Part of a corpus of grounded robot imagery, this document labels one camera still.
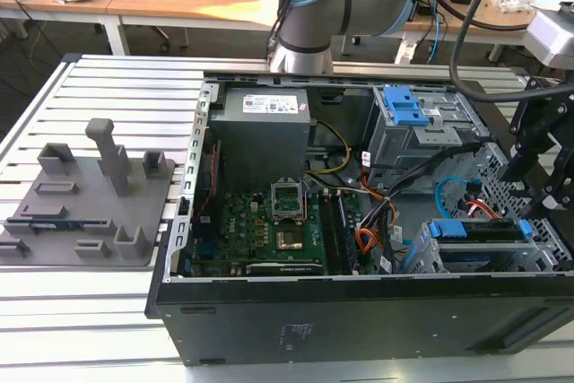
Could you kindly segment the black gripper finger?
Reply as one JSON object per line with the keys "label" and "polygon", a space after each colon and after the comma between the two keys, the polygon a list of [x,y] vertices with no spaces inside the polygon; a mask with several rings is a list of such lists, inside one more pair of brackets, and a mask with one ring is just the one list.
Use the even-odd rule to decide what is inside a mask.
{"label": "black gripper finger", "polygon": [[528,218],[545,217],[549,210],[562,206],[573,208],[573,115],[568,113],[534,113],[526,122],[526,149],[533,160],[552,147],[551,137],[561,147],[553,170],[544,184],[535,188],[526,210]]}
{"label": "black gripper finger", "polygon": [[510,122],[510,133],[515,137],[511,158],[500,178],[518,182],[538,162],[538,156],[554,146],[549,136],[556,122],[556,107],[552,97],[522,100]]}

